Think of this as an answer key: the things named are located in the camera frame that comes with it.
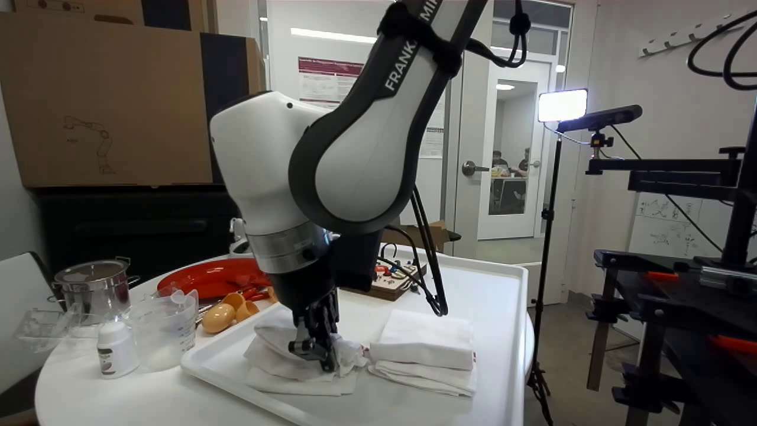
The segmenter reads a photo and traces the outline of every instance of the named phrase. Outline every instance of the small bottle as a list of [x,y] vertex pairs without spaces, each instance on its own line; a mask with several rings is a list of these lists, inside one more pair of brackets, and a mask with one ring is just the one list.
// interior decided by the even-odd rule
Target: small bottle
[[138,352],[123,321],[107,321],[98,329],[99,372],[123,377],[138,367]]

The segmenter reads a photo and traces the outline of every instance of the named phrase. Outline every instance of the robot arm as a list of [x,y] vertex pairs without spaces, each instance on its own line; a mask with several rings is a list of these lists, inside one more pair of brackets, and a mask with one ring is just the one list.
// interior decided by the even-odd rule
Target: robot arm
[[365,255],[350,254],[350,263],[373,271],[379,232],[408,205],[425,123],[456,71],[437,63],[441,52],[390,29],[390,18],[434,29],[458,61],[482,6],[484,0],[395,3],[365,71],[328,114],[264,91],[211,120],[217,165],[259,265],[293,309],[299,338],[288,351],[324,372],[334,372],[339,321],[328,268],[337,244],[324,229],[358,241]]

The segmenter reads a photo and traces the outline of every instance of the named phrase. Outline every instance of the cabinet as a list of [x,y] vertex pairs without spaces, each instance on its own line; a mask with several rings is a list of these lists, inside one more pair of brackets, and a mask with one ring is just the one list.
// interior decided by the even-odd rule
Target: cabinet
[[228,254],[236,216],[224,186],[47,188],[36,200],[53,271],[128,255],[139,278]]

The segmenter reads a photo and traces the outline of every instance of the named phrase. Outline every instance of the light stand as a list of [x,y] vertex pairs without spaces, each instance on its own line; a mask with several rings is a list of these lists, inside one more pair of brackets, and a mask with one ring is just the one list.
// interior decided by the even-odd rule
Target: light stand
[[544,422],[552,426],[552,410],[548,410],[548,385],[544,378],[544,369],[540,364],[540,336],[542,336],[542,315],[544,315],[544,285],[547,285],[547,265],[548,265],[548,244],[552,244],[552,223],[554,223],[554,199],[559,191],[559,174],[560,174],[560,152],[563,152],[563,138],[559,138],[554,147],[554,165],[552,165],[552,186],[548,186],[548,200],[542,211],[544,227],[544,249],[542,249],[542,275],[540,275],[540,291],[534,300],[534,364],[528,377],[528,385],[534,391],[534,398],[542,404]]

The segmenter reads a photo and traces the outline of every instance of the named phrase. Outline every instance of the folded napkin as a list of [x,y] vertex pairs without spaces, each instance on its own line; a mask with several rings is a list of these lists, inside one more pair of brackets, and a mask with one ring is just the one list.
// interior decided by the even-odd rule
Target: folded napkin
[[441,369],[425,364],[403,364],[403,361],[372,361],[369,373],[383,377],[389,381],[408,383],[415,388],[425,388],[445,396],[476,396],[476,372]]
[[307,361],[288,352],[288,341],[295,338],[292,309],[277,306],[256,323],[256,338],[243,352],[250,359],[246,381],[268,393],[293,396],[348,396],[356,393],[356,367],[365,367],[361,346],[334,336],[337,372],[324,373],[320,361]]
[[372,358],[471,372],[474,326],[454,316],[395,309],[372,346]]
[[474,326],[463,319],[390,312],[369,347],[369,373],[445,396],[476,393]]

